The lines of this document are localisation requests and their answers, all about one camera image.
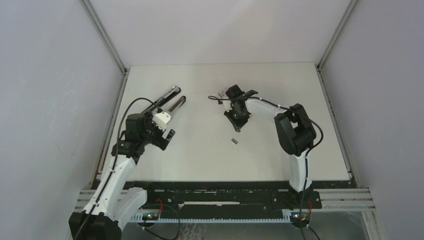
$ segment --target white table surface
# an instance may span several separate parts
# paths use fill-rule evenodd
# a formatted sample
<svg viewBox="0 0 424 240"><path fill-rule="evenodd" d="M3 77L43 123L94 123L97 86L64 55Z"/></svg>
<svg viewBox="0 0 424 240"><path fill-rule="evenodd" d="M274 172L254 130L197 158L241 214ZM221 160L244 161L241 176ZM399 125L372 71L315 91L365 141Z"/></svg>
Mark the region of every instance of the white table surface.
<svg viewBox="0 0 424 240"><path fill-rule="evenodd" d="M310 153L313 180L348 180L345 162L313 63L249 63L133 66L114 126L111 152L122 115L132 100L155 101L172 86L187 102L175 113L175 136L165 151L148 145L129 181L282 181L289 180L288 155L278 142L273 119L253 115L240 133L223 115L224 106L209 100L234 84L245 92L282 106L300 103L324 131L324 141ZM128 114L149 104L135 103Z"/></svg>

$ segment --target black cable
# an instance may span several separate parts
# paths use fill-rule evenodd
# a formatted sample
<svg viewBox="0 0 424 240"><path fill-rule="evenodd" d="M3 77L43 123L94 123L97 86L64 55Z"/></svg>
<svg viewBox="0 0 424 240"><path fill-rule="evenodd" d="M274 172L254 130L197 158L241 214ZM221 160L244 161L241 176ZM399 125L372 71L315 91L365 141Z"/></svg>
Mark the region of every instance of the black cable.
<svg viewBox="0 0 424 240"><path fill-rule="evenodd" d="M299 206L299 223L300 223L300 233L302 233L302 237L303 240L307 240L305 237L305 232L304 232L304 227L302 226L302 205L304 204L304 198L305 198L305 188L306 188L306 184L308 182L308 159L305 156L305 168L306 168L306 175L305 175L305 181L303 184L303 192L302 192L302 200L300 201L300 206Z"/></svg>
<svg viewBox="0 0 424 240"><path fill-rule="evenodd" d="M322 143L322 141L323 141L323 139L324 139L324 132L323 132L323 129L316 123L316 122L314 122L312 119L310 119L309 117L307 117L307 116L304 116L304 115L302 115L302 114L299 114L299 113L297 113L295 110L293 110L293 109L290 109L290 108L288 108L288 107L283 107L283 106L278 106L277 104L275 104L275 103L272 103L272 102L270 102L270 101L267 101L267 100L265 100L265 99L262 99L262 98L260 98L260 97L257 97L257 96L248 96L248 97L239 97L239 98L217 98L216 96L208 96L207 97L208 99L210 99L210 100L215 100L215 101L235 101L235 100L242 100L242 99L257 99L257 100L260 100L260 101L263 101L263 102L265 102L265 103L267 103L267 104L270 104L270 105L272 105L272 106L274 106L274 107L276 107L276 108L279 108L279 109L284 109L284 110L287 110L287 111L289 111L289 112L291 112L291 113L294 113L294 114L297 114L298 116L300 116L300 117L302 117L302 118L304 118L304 119L306 119L306 120L308 120L310 123L312 123L313 125L315 125L317 128L318 128L318 130L319 130L319 133L321 134L321 137L320 137L320 139L319 139L319 141L316 143L316 144L314 144L312 147L310 147L308 150L307 150L307 152L306 152L306 154L305 154L305 168L306 168L306 174L305 174L305 181L304 181L304 184L303 184L303 190L302 190L302 199L301 199L301 201L300 201L300 207L299 207L299 223L300 223L300 232L302 233L302 237L303 237L303 239L304 240L306 240L306 237L305 237L305 233L304 233L304 229L303 229L303 227L302 227L302 205L303 205L303 203L304 203L304 198L305 198L305 188L306 188L306 184L307 184L307 182L308 182L308 155L309 155L309 153L312 151L312 149L314 149L314 148L316 148L320 143Z"/></svg>
<svg viewBox="0 0 424 240"><path fill-rule="evenodd" d="M177 213L177 211L173 208L173 207L171 207L171 206L169 206L169 205L166 205L166 204L149 204L149 205L144 205L144 206L142 206L142 208L148 208L148 207L153 207L153 206L165 206L165 207L167 207L167 208L170 208L170 209L172 209L173 210L173 212L176 214L176 217L177 217L177 219L178 219L178 231L177 231L177 233L176 233L176 235L175 235L175 237L174 238L165 238L165 237L162 237L162 236L159 236L158 234L156 234L156 233L154 233L154 232L152 232L150 229L147 229L147 228L144 228L144 230L146 231L146 232L148 232L149 234L151 234L151 235L153 235L153 236L155 236L155 237L157 237L157 238L159 238L159 239L162 239L162 240L176 240L177 238L178 238L178 236L180 235L180 228L181 228L181 221L180 221L180 216L178 215L178 213Z"/></svg>
<svg viewBox="0 0 424 240"><path fill-rule="evenodd" d="M146 101L148 101L149 103L151 103L152 105L154 105L154 106L155 106L158 110L161 110L161 108L160 108L157 104L155 104L152 100L150 100L150 99L148 99L148 98L145 98L145 97L139 97L139 98L136 98L136 99L134 99L134 100L133 100L133 101L132 101L132 102L128 105L128 107L126 108L125 112L123 113L122 119L121 119L121 121L120 121L120 123L119 123L118 132L117 132L117 134L116 134L116 155L115 155L115 159L114 159L114 161L113 161L112 171L110 171L110 172L109 172L109 176L107 176L107 179L106 179L106 181L104 182L103 187L101 188L100 193L99 193L99 194L98 194L98 196L97 196L97 199L95 200L95 203L96 203L96 204L99 202L100 197L101 197L101 196L102 196L102 194L103 194L103 191L105 191L105 188L106 188L106 186L108 185L108 182L109 182L109 180L110 180L110 179L111 179L111 177L112 177L112 173L113 173L113 171L115 170L115 165L117 164L117 161L118 161L118 147L119 147L119 141L120 141L120 139L121 139L121 138L123 137L123 135L124 135L124 133L121 133L121 135L120 135L121 127L122 127L122 123L124 122L125 117L127 116L127 113L128 113L128 111L130 110L131 106L132 106L135 102L137 102L138 100L146 100ZM79 227L78 231L76 232L75 237L73 238L74 240L77 240L77 239L78 239L78 236L80 235L81 230L83 229L83 227L84 227L84 225L86 224L87 220L90 218L91 214L93 213L94 208L96 207L96 204L94 204L94 205L93 205L93 207L91 208L90 212L89 212L89 213L87 214L87 216L85 217L84 221L82 222L81 226Z"/></svg>
<svg viewBox="0 0 424 240"><path fill-rule="evenodd" d="M315 234L315 236L318 240L321 240L320 237L318 236L318 234L312 229L312 227L308 226L307 228L310 229L313 232L313 234Z"/></svg>
<svg viewBox="0 0 424 240"><path fill-rule="evenodd" d="M81 226L79 226L78 230L77 230L77 231L76 231L76 233L75 233L75 237L74 237L73 239L77 240L78 236L79 236L79 235L80 235L80 233L81 233L81 230L83 229L83 227L84 227L84 225L86 224L86 222L89 220L90 215L93 213L93 211L94 211L94 207L95 207L95 206L96 206L96 205L95 205L95 204L93 204L93 206L91 207L90 212L87 214L87 216L85 217L84 221L82 221L82 224L81 224Z"/></svg>

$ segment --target red wire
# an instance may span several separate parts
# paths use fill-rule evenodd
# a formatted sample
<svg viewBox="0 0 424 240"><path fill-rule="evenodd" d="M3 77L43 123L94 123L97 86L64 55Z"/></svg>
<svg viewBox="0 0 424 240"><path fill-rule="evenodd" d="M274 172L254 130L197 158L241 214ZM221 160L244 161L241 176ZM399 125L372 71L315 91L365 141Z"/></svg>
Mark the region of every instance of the red wire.
<svg viewBox="0 0 424 240"><path fill-rule="evenodd" d="M164 210L164 203L162 202L162 200L160 198L156 199L156 202L160 202L160 208L159 208L159 212L157 214L161 214L162 211Z"/></svg>
<svg viewBox="0 0 424 240"><path fill-rule="evenodd" d="M308 201L307 204L309 205L309 216L312 214L312 202Z"/></svg>

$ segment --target white tabletop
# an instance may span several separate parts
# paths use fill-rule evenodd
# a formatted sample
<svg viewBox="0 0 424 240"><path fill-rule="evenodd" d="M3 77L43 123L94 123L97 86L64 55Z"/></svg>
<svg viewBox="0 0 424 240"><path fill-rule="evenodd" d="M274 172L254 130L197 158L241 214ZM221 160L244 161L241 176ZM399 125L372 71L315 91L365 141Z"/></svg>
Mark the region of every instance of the white tabletop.
<svg viewBox="0 0 424 240"><path fill-rule="evenodd" d="M310 153L313 180L348 180L345 162L313 63L250 63L133 66L114 126L109 152L115 144L119 121L135 98L155 101L177 85L187 102L177 110L169 127L176 134L165 151L148 145L129 181L282 181L290 177L288 155L280 147L273 119L253 115L240 133L223 115L224 106L209 100L234 84L275 104L302 104L324 131L324 141ZM128 114L149 103L139 101Z"/></svg>

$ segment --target white wall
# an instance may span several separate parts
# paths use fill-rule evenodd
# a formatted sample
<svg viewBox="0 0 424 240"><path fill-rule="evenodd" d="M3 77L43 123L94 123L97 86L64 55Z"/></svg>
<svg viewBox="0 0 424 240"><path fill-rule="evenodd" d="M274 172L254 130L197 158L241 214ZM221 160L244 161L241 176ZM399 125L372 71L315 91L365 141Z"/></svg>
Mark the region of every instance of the white wall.
<svg viewBox="0 0 424 240"><path fill-rule="evenodd" d="M360 1L324 68L387 239L422 239L424 1Z"/></svg>
<svg viewBox="0 0 424 240"><path fill-rule="evenodd" d="M350 0L92 0L126 67L315 62Z"/></svg>
<svg viewBox="0 0 424 240"><path fill-rule="evenodd" d="M1 1L0 39L0 239L64 239L121 73L77 0Z"/></svg>

